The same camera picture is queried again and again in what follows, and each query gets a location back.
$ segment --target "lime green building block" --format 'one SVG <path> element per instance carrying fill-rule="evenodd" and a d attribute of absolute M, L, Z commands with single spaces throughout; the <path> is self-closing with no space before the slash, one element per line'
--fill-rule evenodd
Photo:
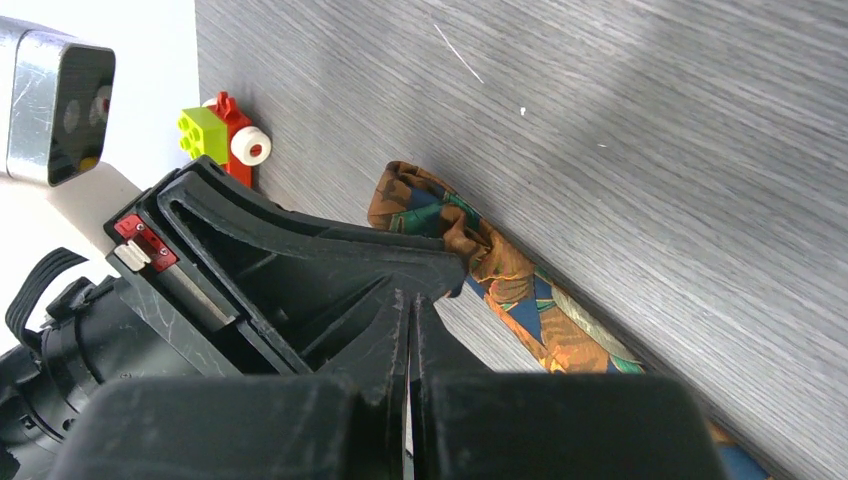
<path fill-rule="evenodd" d="M 177 128 L 182 133 L 180 148 L 194 160 L 208 155 L 218 165 L 229 161 L 227 124 L 206 107 L 186 108 L 180 113 Z"/>

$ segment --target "fabric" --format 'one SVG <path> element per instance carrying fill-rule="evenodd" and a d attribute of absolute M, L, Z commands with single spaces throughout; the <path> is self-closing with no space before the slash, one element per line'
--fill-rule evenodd
<path fill-rule="evenodd" d="M 550 372 L 644 373 L 646 366 L 439 178 L 403 162 L 386 167 L 368 210 L 375 228 L 443 238 L 466 283 Z M 729 478 L 770 479 L 710 423 Z"/>

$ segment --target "white speck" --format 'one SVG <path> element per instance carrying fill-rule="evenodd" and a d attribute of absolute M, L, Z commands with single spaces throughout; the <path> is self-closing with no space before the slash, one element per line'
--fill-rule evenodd
<path fill-rule="evenodd" d="M 457 52 L 456 49 L 453 48 L 453 45 L 450 44 L 450 40 L 448 40 L 448 37 L 446 37 L 445 34 L 442 33 L 442 29 L 439 28 L 439 26 L 436 25 L 435 23 L 433 24 L 433 26 L 436 27 L 436 30 L 439 32 L 439 35 L 441 35 L 442 38 L 445 40 L 445 43 L 448 44 L 448 48 L 450 48 L 451 51 L 454 53 L 454 55 L 456 55 L 456 58 L 458 58 L 459 61 L 462 62 L 463 65 L 465 65 L 465 68 L 467 68 L 468 71 L 471 72 L 472 75 L 477 77 L 477 80 L 480 80 L 480 83 L 483 83 L 483 79 L 480 78 L 480 75 L 477 75 L 477 72 L 475 72 L 474 69 L 471 68 L 471 66 L 468 65 L 468 63 L 465 62 L 465 60 L 462 58 L 462 55 L 460 55 L 459 52 Z"/>

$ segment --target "white background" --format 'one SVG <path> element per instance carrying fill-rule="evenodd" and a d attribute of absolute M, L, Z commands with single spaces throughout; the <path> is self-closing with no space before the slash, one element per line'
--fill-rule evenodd
<path fill-rule="evenodd" d="M 188 161 L 178 147 L 176 120 L 182 108 L 198 104 L 193 0 L 4 0 L 0 16 L 35 22 L 115 51 L 117 69 L 102 161 L 142 189 Z M 4 319 L 6 307 L 36 262 L 58 246 L 74 248 L 75 238 L 57 229 L 54 215 L 21 185 L 0 179 Z M 102 263 L 88 262 L 63 274 L 42 297 L 30 327 L 42 323 L 44 305 L 70 281 L 88 276 L 97 283 L 107 272 Z M 0 352 L 14 345 L 4 320 Z"/>

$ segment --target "toy block vehicle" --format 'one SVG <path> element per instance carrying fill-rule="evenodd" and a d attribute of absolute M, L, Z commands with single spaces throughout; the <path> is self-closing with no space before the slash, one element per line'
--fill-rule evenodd
<path fill-rule="evenodd" d="M 271 154 L 271 139 L 253 126 L 227 92 L 200 107 L 184 109 L 177 127 L 183 135 L 180 148 L 192 160 L 208 155 L 249 188 L 253 188 L 252 168 Z"/>

